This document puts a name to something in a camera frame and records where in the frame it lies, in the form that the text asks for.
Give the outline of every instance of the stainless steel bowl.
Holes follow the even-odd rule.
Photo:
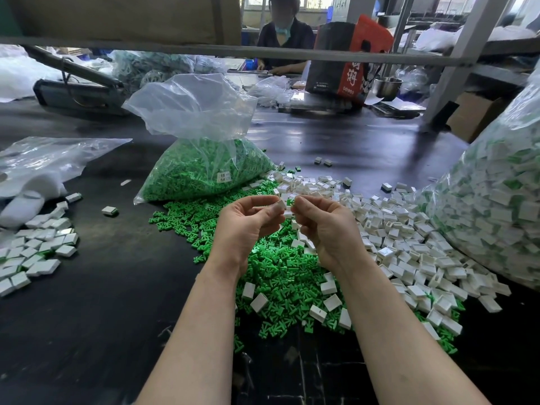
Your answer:
[[[373,93],[382,98],[383,101],[392,101],[399,94],[403,80],[388,76],[385,78],[375,78],[373,81]]]

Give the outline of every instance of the table surface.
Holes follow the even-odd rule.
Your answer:
[[[159,205],[132,203],[173,138],[150,135],[138,118],[68,118],[33,100],[1,104],[0,117],[0,149],[26,136],[133,138],[66,183],[84,197],[69,210],[78,253],[53,276],[0,299],[0,403],[132,403],[201,268],[184,238],[148,224]],[[356,116],[257,111],[248,137],[275,163],[299,165],[305,176],[347,176],[354,192],[369,195],[380,193],[382,182],[423,187],[466,148],[449,133],[419,133],[418,120],[365,110]],[[334,165],[314,165],[316,156]],[[120,186],[125,179],[132,181]],[[119,216],[104,217],[104,206],[117,207]],[[498,299],[498,314],[467,301],[463,335],[455,341],[455,361],[493,403],[508,403],[517,390],[522,397],[536,393],[539,298],[511,287],[511,297]],[[283,339],[261,340],[260,320],[240,316],[245,349],[234,356],[234,370],[245,383],[233,389],[233,403],[376,403],[353,333],[315,326],[309,335],[298,327]],[[300,356],[289,364],[284,356],[291,347]]]

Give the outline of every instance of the right hand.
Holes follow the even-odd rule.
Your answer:
[[[297,196],[292,212],[300,231],[317,249],[321,266],[336,276],[346,274],[346,261],[367,256],[354,215],[347,207],[324,197]]]

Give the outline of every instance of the person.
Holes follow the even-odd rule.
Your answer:
[[[269,7],[272,21],[262,28],[258,47],[313,49],[313,30],[296,19],[300,0],[269,0]],[[305,66],[306,61],[301,60],[259,58],[257,70],[267,69],[275,75],[301,74]]]
[[[137,405],[230,403],[236,285],[257,239],[285,221],[277,201],[250,196],[222,209],[208,260]],[[345,206],[297,196],[292,211],[339,281],[380,404],[489,404],[369,257]]]

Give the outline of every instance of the label on plastic bag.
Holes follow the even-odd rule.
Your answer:
[[[231,179],[231,172],[219,172],[218,173],[218,183],[226,183],[230,182]]]

